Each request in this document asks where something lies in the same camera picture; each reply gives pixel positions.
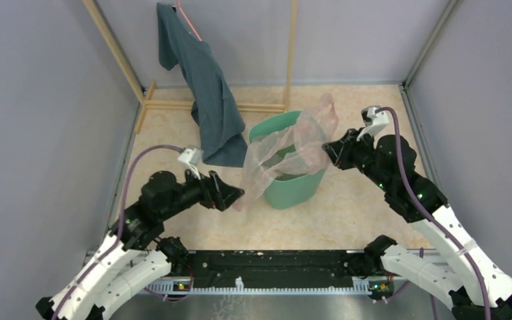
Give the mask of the pink plastic trash bag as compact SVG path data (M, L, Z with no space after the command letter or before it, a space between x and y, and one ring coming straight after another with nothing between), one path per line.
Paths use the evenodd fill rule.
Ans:
M264 198L264 191L278 175L313 175L326 170L330 161L321 146L331 140L338 124L334 98L325 93L301 111L294 125L249 142L241 179L245 194L233 208L242 211Z

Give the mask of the green plastic trash bin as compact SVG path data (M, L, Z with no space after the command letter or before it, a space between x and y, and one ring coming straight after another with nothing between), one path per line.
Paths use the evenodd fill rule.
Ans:
M258 124L249 132L249 142L258 141L276 131L296 123L301 111L288 111L274 115ZM274 209L288 209L310 199L316 193L326 170L313 175L278 175L266 188L264 198Z

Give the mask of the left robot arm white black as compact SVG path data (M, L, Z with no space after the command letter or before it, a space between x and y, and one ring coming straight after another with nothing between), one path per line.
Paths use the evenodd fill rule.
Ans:
M154 173L74 280L37 302L38 314L43 319L109 319L155 280L188 268L181 240L160 238L166 220L196 204L225 211L244 193L215 171L196 177L186 170L182 183L169 171Z

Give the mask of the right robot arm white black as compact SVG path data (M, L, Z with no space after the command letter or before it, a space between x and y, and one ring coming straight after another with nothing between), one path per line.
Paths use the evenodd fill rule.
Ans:
M416 172L416 151L404 137L375 139L364 129L350 129L322 148L335 167L356 169L378 186L389 207L447 263L439 267L380 235L365 249L368 272L406 278L442 302L456 319L512 319L512 277L470 236L438 187Z

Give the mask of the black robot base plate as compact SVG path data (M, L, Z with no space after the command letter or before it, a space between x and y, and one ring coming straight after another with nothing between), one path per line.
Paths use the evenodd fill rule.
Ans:
M232 288L241 279L247 289L326 289L352 287L358 279L390 279L362 250L278 250L189 252L167 275L193 280L195 289Z

